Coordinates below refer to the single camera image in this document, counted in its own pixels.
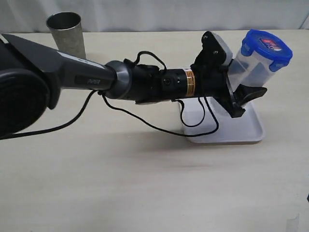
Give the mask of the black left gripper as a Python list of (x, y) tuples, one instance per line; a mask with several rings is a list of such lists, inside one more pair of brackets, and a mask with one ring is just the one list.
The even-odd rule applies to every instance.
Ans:
[(232, 118), (242, 117), (245, 109), (241, 106), (264, 96), (267, 88), (238, 86), (235, 97), (227, 75), (229, 66), (223, 66), (225, 52), (211, 31), (202, 35), (201, 42), (202, 50), (190, 66), (196, 79), (193, 96), (212, 97)]

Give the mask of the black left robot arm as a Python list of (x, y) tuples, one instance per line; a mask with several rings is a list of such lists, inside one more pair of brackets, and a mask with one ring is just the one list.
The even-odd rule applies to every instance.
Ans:
[(4, 34), (0, 41), (0, 137), (13, 139), (44, 134), (54, 128), (26, 132), (46, 109), (54, 109), (63, 89), (86, 89), (104, 101), (118, 99), (138, 105), (163, 101), (182, 103), (197, 98), (204, 112), (214, 98), (232, 118), (244, 105), (262, 97), (265, 87), (239, 85), (228, 78), (231, 59), (219, 36), (206, 31), (202, 50), (188, 69), (160, 69), (135, 61), (113, 60), (105, 65), (48, 46)]

